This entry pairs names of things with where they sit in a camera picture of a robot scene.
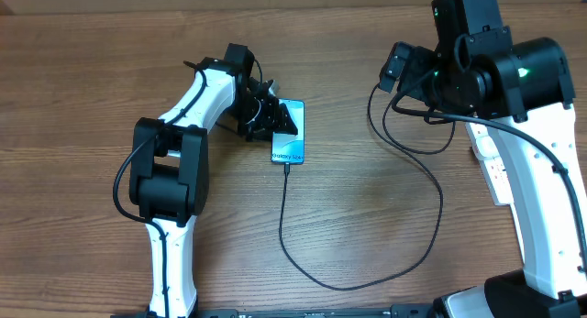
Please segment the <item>blue Galaxy smartphone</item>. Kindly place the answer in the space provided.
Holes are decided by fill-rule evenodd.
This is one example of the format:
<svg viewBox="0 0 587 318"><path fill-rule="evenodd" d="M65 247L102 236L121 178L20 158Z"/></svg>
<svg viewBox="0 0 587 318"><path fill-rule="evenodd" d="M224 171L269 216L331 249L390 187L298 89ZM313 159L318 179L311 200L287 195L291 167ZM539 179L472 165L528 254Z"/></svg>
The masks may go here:
<svg viewBox="0 0 587 318"><path fill-rule="evenodd" d="M271 142L271 161L301 165L305 161L305 103L299 100L280 99L285 103L298 128L298 135L273 133Z"/></svg>

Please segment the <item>white power strip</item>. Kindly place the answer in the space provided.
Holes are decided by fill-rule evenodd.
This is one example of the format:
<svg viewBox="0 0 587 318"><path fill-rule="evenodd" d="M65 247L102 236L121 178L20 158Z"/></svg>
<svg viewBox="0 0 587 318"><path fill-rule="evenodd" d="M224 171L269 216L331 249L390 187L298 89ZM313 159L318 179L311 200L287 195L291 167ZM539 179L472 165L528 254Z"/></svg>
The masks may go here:
<svg viewBox="0 0 587 318"><path fill-rule="evenodd" d="M466 123L465 128L494 204L498 206L512 204L514 199L504 163L489 136L488 128L474 123Z"/></svg>

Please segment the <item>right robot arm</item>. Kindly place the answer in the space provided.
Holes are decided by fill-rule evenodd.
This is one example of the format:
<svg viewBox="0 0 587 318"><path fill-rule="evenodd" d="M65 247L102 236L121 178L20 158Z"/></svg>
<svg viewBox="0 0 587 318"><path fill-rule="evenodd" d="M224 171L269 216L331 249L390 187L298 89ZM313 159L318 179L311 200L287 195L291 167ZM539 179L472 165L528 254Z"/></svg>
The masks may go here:
<svg viewBox="0 0 587 318"><path fill-rule="evenodd" d="M586 191L575 147L575 91L552 38L516 43L497 0L434 0L434 49L397 42L380 88L429 124L487 128L523 241L521 269L435 299L430 317L581 317L586 313Z"/></svg>

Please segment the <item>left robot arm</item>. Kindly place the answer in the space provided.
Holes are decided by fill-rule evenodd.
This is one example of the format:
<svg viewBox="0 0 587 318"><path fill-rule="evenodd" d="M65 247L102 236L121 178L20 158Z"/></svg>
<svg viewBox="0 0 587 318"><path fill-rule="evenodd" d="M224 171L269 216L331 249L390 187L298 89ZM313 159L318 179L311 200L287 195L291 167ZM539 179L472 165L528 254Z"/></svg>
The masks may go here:
<svg viewBox="0 0 587 318"><path fill-rule="evenodd" d="M129 200L148 230L153 292L145 317L195 317L194 227L209 193L208 135L222 114L246 141L271 142L271 161L305 160L305 105L277 97L277 83L253 78L260 65L248 47L229 44L223 58L190 67L194 81L178 103L136 123L123 162Z"/></svg>

